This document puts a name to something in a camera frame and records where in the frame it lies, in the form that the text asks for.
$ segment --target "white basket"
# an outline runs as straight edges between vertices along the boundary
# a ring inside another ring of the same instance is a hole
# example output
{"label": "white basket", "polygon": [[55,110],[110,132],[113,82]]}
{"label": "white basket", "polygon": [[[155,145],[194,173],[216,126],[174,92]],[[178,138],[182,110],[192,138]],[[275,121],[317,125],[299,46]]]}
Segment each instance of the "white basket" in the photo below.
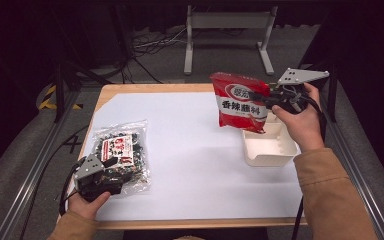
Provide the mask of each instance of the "white basket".
{"label": "white basket", "polygon": [[242,131],[246,162],[254,167],[281,167],[300,150],[289,136],[286,125],[269,112],[264,134]]}

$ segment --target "brown sleeve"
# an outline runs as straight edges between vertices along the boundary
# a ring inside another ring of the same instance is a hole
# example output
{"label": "brown sleeve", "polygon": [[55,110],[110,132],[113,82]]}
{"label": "brown sleeve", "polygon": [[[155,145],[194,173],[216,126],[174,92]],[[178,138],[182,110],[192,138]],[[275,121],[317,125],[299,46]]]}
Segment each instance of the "brown sleeve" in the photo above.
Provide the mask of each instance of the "brown sleeve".
{"label": "brown sleeve", "polygon": [[303,153],[294,162],[314,239],[377,239],[360,195],[331,149]]}
{"label": "brown sleeve", "polygon": [[97,226],[98,222],[67,211],[67,213],[58,221],[57,226],[51,236],[49,236],[48,240],[92,239]]}

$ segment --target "red packet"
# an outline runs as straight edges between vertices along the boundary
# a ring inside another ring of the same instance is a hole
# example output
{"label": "red packet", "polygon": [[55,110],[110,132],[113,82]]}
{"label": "red packet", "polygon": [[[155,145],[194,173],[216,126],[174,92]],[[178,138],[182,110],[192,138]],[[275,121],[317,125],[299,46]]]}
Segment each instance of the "red packet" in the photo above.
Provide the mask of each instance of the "red packet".
{"label": "red packet", "polygon": [[270,95],[270,88],[256,78],[218,72],[210,76],[219,108],[219,125],[264,133],[268,110],[263,102],[249,99],[248,92]]}

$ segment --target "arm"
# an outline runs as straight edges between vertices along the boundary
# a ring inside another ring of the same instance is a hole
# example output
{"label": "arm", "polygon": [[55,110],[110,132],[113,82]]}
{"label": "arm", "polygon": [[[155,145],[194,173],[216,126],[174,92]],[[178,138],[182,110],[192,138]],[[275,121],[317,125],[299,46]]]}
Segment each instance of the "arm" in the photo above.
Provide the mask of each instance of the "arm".
{"label": "arm", "polygon": [[[320,106],[318,90],[309,84],[305,88]],[[324,146],[317,111],[308,106],[292,115],[278,106],[272,109],[301,148],[302,154],[294,162],[314,239],[377,239],[348,174],[332,150]]]}
{"label": "arm", "polygon": [[67,213],[59,219],[48,239],[92,239],[98,227],[96,213],[110,196],[109,192],[105,192],[89,203],[80,194],[74,194],[68,199]]}

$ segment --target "gray carpet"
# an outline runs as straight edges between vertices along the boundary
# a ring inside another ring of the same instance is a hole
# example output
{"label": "gray carpet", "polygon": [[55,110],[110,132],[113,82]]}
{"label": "gray carpet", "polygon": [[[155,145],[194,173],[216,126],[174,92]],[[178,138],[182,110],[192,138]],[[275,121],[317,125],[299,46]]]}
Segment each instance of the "gray carpet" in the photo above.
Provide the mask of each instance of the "gray carpet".
{"label": "gray carpet", "polygon": [[[285,27],[275,28],[269,42],[268,53],[271,58],[275,75],[267,76],[264,72],[256,41],[261,34],[257,31],[246,30],[239,36],[230,36],[215,31],[204,31],[194,41],[193,73],[190,76],[183,74],[185,44],[177,43],[153,55],[139,57],[138,60],[157,79],[173,83],[205,83],[210,82],[208,76],[217,71],[226,71],[263,79],[266,82],[276,81],[288,67],[296,67],[304,54],[308,44],[313,38],[317,27]],[[154,83],[154,80],[134,61],[129,62],[129,71],[125,73],[134,83]],[[122,82],[120,74],[110,79],[113,82]],[[100,87],[94,82],[84,82],[76,103],[83,104],[81,110],[70,110],[61,131],[55,139],[55,146],[66,140],[72,133],[86,126],[93,113],[99,96]],[[38,96],[38,104],[43,98]],[[384,217],[384,170],[371,148],[358,119],[348,102],[342,88],[338,90],[337,103],[338,127],[351,149],[356,164],[378,203]],[[43,109],[9,146],[0,160],[0,225],[11,208],[19,188],[22,186],[27,174],[48,136],[55,118],[55,110]],[[81,131],[78,141],[82,142],[86,131]],[[327,134],[326,143],[337,149],[330,133]],[[78,159],[80,147],[63,146],[59,149],[47,167],[40,182],[37,196],[34,201],[24,239],[46,239],[52,232],[58,216],[58,199],[65,178],[70,167]],[[28,207],[23,210],[10,239],[19,239],[21,229],[27,214]],[[292,227],[268,228],[269,239],[290,239]],[[122,239],[122,231],[99,231],[95,239]],[[299,239],[311,239],[308,227],[300,228]]]}

